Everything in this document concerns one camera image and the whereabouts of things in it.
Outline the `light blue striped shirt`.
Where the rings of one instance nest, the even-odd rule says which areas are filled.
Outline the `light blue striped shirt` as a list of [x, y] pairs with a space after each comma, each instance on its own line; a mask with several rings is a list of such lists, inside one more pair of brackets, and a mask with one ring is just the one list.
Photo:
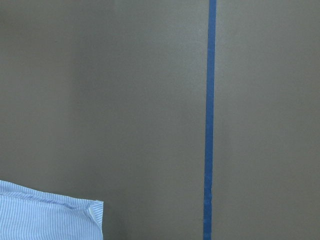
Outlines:
[[102, 240], [104, 203], [0, 182], [2, 240]]

